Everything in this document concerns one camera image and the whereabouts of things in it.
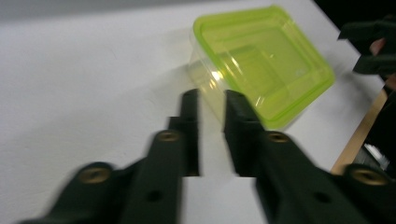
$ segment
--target wooden edge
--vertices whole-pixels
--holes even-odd
[[[384,106],[384,103],[387,101],[387,98],[388,96],[383,90],[378,94],[367,114],[361,121],[361,124],[359,124],[356,131],[352,134],[352,137],[346,144],[343,152],[338,157],[337,161],[332,167],[332,174],[341,175],[344,172],[344,167],[355,160],[359,150],[361,149],[361,145],[363,145],[367,134],[373,127],[375,119],[378,116],[378,113],[381,111],[382,107]]]

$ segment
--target translucent plastic box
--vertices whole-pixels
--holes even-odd
[[[198,18],[189,75],[222,120],[224,91],[246,95],[263,125],[290,123],[334,82],[290,16],[271,6]]]

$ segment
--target white table surface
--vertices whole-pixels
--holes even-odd
[[[351,72],[358,53],[310,0],[161,2],[0,1],[1,224],[43,215],[81,165],[146,155],[194,88],[189,34],[203,14],[276,3],[329,62],[334,85],[284,130],[325,170],[382,88]],[[204,101],[200,121],[204,176],[184,179],[182,223],[266,223]]]

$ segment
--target plastic container lid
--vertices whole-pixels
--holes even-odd
[[[280,7],[203,16],[193,32],[221,81],[246,95],[267,128],[287,125],[334,83],[330,66]]]

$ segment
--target green plastic container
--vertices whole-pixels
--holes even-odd
[[[198,18],[189,75],[219,119],[224,91],[246,95],[263,125],[289,124],[334,75],[291,17],[271,6]]]

